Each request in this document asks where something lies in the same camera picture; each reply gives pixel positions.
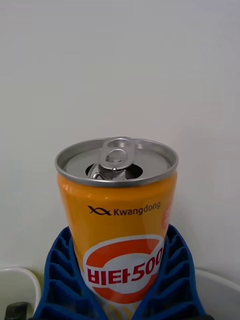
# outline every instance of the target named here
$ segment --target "orange can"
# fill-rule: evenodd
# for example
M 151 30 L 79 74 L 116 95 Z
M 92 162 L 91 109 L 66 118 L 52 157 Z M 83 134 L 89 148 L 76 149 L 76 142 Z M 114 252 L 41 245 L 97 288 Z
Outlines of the orange can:
M 55 164 L 82 278 L 109 319 L 131 319 L 161 264 L 178 156 L 113 137 L 74 144 Z

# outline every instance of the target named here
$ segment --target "aluminum can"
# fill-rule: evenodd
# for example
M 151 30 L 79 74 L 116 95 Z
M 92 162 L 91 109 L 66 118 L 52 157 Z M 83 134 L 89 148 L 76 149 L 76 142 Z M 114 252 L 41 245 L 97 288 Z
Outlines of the aluminum can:
M 161 264 L 178 156 L 123 136 L 74 144 L 55 165 L 82 278 L 109 319 L 131 319 Z

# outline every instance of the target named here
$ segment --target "orange label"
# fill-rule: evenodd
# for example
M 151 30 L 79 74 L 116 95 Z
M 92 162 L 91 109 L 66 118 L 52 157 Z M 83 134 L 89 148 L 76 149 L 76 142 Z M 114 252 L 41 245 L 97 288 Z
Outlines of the orange label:
M 82 277 L 110 318 L 131 319 L 157 276 L 176 180 L 100 188 L 58 175 Z

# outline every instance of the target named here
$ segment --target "pull tab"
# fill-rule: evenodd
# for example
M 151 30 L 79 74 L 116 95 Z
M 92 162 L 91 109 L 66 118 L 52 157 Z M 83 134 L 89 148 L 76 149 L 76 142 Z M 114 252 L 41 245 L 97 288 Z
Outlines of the pull tab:
M 104 142 L 99 164 L 108 170 L 123 170 L 134 162 L 135 143 L 128 137 L 109 138 Z

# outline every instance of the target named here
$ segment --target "can opening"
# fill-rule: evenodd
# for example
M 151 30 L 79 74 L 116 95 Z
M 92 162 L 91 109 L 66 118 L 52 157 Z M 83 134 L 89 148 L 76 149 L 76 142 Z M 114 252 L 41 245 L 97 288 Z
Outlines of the can opening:
M 133 163 L 123 170 L 108 170 L 93 163 L 86 168 L 85 173 L 88 178 L 94 180 L 128 180 L 139 178 L 143 174 L 143 169 Z

